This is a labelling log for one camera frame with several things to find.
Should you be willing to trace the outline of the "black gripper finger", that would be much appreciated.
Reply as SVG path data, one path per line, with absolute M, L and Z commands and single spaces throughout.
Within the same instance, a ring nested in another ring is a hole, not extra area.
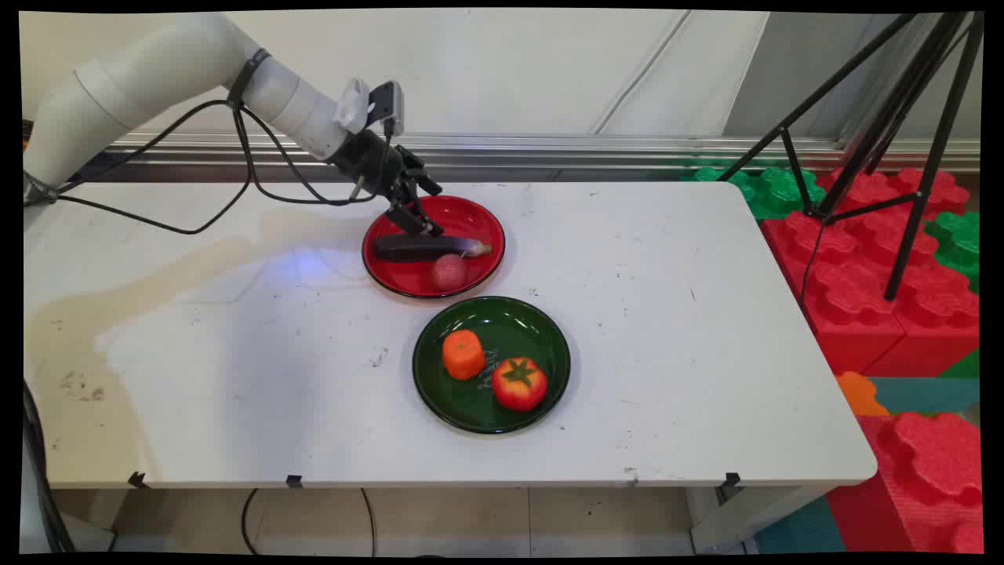
M 384 211 L 384 217 L 406 235 L 439 237 L 444 229 L 424 211 L 422 200 L 417 195 L 418 188 L 416 181 L 398 181 L 388 196 L 390 206 Z
M 424 167 L 423 159 L 417 157 L 412 151 L 399 151 L 398 153 L 402 157 L 402 164 L 404 164 L 402 178 L 413 182 L 430 196 L 437 196 L 442 193 L 442 186 L 431 179 L 429 172 Z

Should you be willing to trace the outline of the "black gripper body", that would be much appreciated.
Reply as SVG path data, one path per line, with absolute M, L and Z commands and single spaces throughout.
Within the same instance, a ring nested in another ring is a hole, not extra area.
M 406 154 L 401 144 L 389 144 L 370 129 L 347 133 L 329 157 L 329 164 L 352 182 L 363 178 L 363 190 L 394 191 L 404 186 Z

